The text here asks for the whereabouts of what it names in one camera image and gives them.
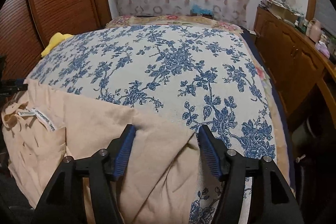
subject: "floral mattress cover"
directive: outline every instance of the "floral mattress cover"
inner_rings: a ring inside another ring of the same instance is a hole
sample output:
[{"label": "floral mattress cover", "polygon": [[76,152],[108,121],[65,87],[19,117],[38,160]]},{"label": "floral mattress cover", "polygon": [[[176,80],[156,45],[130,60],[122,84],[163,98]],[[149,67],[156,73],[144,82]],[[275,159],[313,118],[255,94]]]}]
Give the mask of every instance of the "floral mattress cover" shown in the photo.
[{"label": "floral mattress cover", "polygon": [[[107,29],[63,41],[28,77],[154,112],[194,130],[207,124],[242,155],[271,156],[289,182],[286,143],[268,77],[251,56],[240,28],[213,28],[209,19],[191,18],[197,21],[194,26],[190,18],[159,17],[162,25],[153,18],[117,18]],[[129,20],[143,21],[128,26]],[[251,183],[247,178],[240,223],[248,219]],[[211,222],[222,189],[200,159],[190,223]]]}]

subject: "yellow object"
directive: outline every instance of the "yellow object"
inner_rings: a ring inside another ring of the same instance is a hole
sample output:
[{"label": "yellow object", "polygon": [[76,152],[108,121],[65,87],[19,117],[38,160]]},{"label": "yellow object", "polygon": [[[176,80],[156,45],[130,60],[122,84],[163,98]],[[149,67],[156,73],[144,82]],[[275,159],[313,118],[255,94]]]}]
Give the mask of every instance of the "yellow object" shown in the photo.
[{"label": "yellow object", "polygon": [[49,44],[47,45],[47,47],[44,49],[43,52],[41,52],[41,56],[45,57],[48,53],[50,53],[50,51],[56,47],[58,44],[60,44],[63,40],[69,38],[69,37],[73,37],[73,35],[71,34],[61,34],[60,32],[55,33],[51,39],[49,40]]}]

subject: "peach fabric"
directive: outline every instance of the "peach fabric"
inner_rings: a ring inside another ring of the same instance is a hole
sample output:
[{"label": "peach fabric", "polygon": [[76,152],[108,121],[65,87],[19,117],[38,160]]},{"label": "peach fabric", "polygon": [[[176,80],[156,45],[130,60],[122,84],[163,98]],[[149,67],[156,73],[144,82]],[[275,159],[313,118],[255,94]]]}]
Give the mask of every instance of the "peach fabric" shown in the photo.
[{"label": "peach fabric", "polygon": [[[131,123],[137,132],[118,198],[125,223],[188,223],[200,157],[194,131],[155,114],[26,82],[28,91],[7,103],[1,116],[9,169],[32,207],[64,156],[89,157]],[[25,108],[42,112],[55,131],[39,117],[20,117]],[[88,222],[94,223],[88,181],[83,184]]]}]

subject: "pink bottle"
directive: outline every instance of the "pink bottle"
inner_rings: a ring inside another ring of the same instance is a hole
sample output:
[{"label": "pink bottle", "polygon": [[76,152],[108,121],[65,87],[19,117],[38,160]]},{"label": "pink bottle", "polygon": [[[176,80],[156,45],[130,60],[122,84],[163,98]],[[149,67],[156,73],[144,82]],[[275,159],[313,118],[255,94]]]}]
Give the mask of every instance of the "pink bottle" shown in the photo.
[{"label": "pink bottle", "polygon": [[315,23],[312,25],[310,29],[309,37],[315,43],[319,42],[321,38],[322,30],[321,30],[321,23],[318,20],[315,20]]}]

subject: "ribbed blue pad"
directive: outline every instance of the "ribbed blue pad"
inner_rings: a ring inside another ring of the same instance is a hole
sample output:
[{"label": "ribbed blue pad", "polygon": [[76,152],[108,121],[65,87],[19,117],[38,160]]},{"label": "ribbed blue pad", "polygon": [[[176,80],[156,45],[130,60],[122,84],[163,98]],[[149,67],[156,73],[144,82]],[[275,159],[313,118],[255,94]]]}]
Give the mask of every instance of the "ribbed blue pad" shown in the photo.
[{"label": "ribbed blue pad", "polygon": [[208,135],[204,131],[202,127],[199,128],[198,132],[198,140],[200,142],[200,149],[202,152],[202,155],[205,157],[207,164],[210,168],[211,174],[219,179],[221,175],[223,175],[221,171],[221,165],[220,165],[220,159],[212,146]]},{"label": "ribbed blue pad", "polygon": [[129,155],[131,154],[132,144],[135,137],[135,127],[132,126],[128,132],[119,153],[115,158],[113,175],[118,179],[125,172]]}]

